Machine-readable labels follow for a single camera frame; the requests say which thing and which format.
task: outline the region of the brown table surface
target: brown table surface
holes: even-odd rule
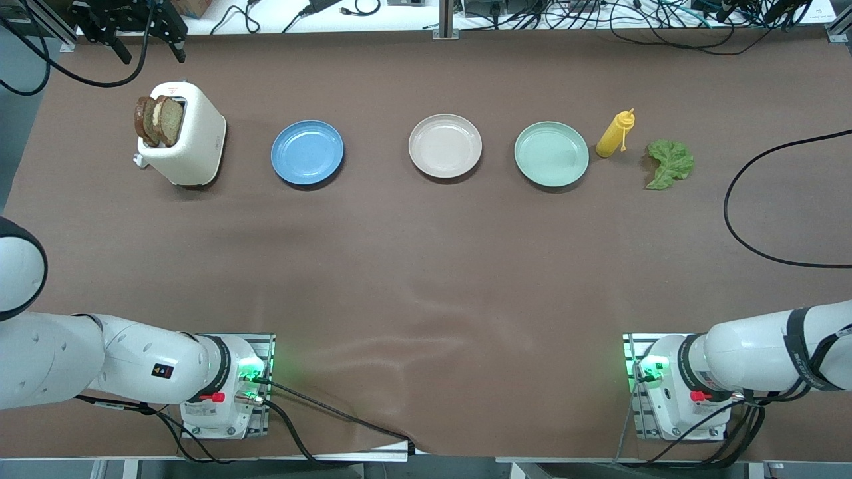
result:
[[[62,62],[101,80],[130,69],[100,47]],[[607,458],[628,400],[623,332],[700,332],[852,295],[850,273],[771,263],[722,221],[725,188],[748,159],[849,128],[851,73],[849,52],[819,29],[773,33],[734,57],[608,32],[447,43],[417,32],[193,38],[179,65],[156,42],[129,86],[54,73],[6,216],[49,255],[33,310],[275,332],[278,380],[429,453]],[[131,162],[136,98],[181,77],[228,121],[221,175],[202,191]],[[629,150],[594,157],[573,188],[545,192],[516,169],[514,141],[529,124],[562,121],[594,144],[627,108],[637,118]],[[482,134],[479,166],[462,182],[430,181],[408,158],[409,133],[435,113]],[[315,191],[285,185],[269,164],[274,137],[306,118],[346,142],[343,170]],[[685,141],[697,164],[665,192],[643,189],[643,149],[658,138]],[[783,257],[852,261],[850,146],[822,142],[756,165],[733,197],[743,236]],[[281,400],[316,453],[391,442]],[[746,457],[849,460],[850,417],[844,393],[773,405]],[[625,457],[661,448],[632,436]],[[75,401],[1,412],[0,441],[3,457],[176,453],[156,419]],[[296,452],[277,421],[267,438],[213,450]]]

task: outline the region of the white plate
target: white plate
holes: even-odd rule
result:
[[[408,154],[427,175],[453,178],[479,161],[482,137],[470,121],[442,113],[418,123],[408,137]]]

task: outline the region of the cardboard box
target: cardboard box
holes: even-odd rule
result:
[[[175,5],[177,13],[192,18],[199,19],[201,15],[207,11],[212,0],[172,0],[172,5]]]

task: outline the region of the green lettuce leaf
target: green lettuce leaf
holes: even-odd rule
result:
[[[659,161],[653,181],[646,189],[666,189],[675,180],[684,180],[695,167],[689,148],[679,141],[657,140],[648,145],[648,155]]]

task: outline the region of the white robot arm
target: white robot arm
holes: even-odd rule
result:
[[[674,441],[725,408],[732,395],[754,402],[852,389],[850,334],[852,301],[733,320],[705,334],[660,338],[636,374],[659,435]],[[684,438],[721,440],[728,419],[723,411]]]
[[[44,249],[0,217],[0,409],[62,402],[86,389],[181,404],[199,437],[245,436],[264,364],[234,335],[173,332],[110,315],[24,311],[44,288]]]

